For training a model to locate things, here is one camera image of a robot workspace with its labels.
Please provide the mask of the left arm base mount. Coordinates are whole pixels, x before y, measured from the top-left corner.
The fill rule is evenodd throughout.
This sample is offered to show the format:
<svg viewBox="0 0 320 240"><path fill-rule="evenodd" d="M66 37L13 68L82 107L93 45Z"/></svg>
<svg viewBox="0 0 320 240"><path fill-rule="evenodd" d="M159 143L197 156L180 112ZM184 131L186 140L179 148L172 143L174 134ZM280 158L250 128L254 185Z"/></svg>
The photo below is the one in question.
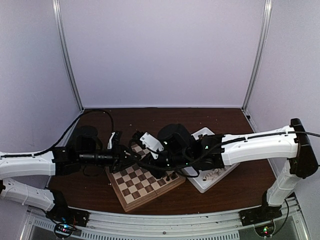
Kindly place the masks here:
<svg viewBox="0 0 320 240"><path fill-rule="evenodd" d="M86 227L90 216L88 211L70 208L68 206L55 206L52 210L47 211L46 214L54 221L78 227Z"/></svg>

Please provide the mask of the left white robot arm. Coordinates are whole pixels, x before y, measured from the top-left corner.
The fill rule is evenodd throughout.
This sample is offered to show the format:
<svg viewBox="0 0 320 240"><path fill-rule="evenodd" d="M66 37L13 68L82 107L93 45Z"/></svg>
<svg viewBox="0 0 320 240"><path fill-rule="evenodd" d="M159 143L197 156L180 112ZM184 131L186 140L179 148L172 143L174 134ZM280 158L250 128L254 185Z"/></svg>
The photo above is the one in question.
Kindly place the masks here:
<svg viewBox="0 0 320 240"><path fill-rule="evenodd" d="M66 176L87 166L108 168L110 173L132 166L140 155L120 144L122 132L113 131L107 147L103 147L98 130L85 125L74 130L66 146L53 146L40 152L1 153L0 196L43 210L61 222L72 218L72 211L62 192L44 190L24 183L14 183L14 177Z"/></svg>

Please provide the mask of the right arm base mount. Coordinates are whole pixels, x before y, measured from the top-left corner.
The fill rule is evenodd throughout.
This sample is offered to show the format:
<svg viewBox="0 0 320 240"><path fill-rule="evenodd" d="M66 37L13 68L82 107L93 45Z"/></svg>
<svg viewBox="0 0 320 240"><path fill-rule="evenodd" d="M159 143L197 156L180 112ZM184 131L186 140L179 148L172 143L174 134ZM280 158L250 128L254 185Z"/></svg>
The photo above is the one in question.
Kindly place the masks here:
<svg viewBox="0 0 320 240"><path fill-rule="evenodd" d="M239 212L241 224L242 226L249 226L279 218L282 216L281 207L281 205L261 205L258 207L241 210Z"/></svg>

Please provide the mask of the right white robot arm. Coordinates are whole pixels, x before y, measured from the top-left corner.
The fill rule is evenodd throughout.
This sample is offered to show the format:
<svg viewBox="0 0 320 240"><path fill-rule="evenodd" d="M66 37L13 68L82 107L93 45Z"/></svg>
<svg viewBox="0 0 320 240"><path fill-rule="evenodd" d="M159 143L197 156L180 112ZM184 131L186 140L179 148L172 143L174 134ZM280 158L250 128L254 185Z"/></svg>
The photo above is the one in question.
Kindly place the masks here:
<svg viewBox="0 0 320 240"><path fill-rule="evenodd" d="M156 173L192 170L195 178L242 162L285 158L282 172L255 208L258 219L266 221L280 210L301 179L318 170L309 136L301 121L293 118L282 128L240 135L214 134L205 127L190 134L182 124L169 124L157 137L145 133L140 140L151 152L149 165Z"/></svg>

